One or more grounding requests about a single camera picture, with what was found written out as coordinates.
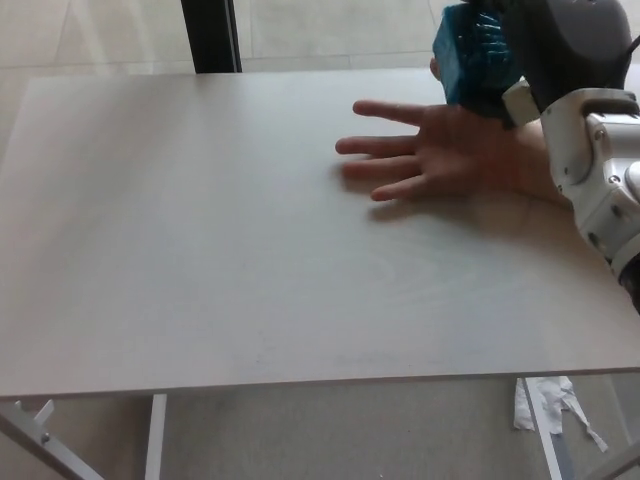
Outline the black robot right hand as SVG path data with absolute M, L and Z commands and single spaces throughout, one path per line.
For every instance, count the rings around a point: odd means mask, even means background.
M 502 96 L 520 79 L 544 111 L 575 90 L 623 88 L 639 47 L 617 1 L 463 1 L 441 24 L 453 49 L 441 63 L 448 102 L 507 126 Z

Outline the bare person's hand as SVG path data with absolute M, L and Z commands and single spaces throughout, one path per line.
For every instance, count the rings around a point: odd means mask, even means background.
M 347 180 L 376 183 L 377 202 L 427 196 L 508 192 L 557 201 L 539 122 L 507 130 L 495 119 L 458 105 L 411 105 L 360 100 L 362 117 L 418 129 L 413 136 L 353 136 L 337 141 L 348 156 Z

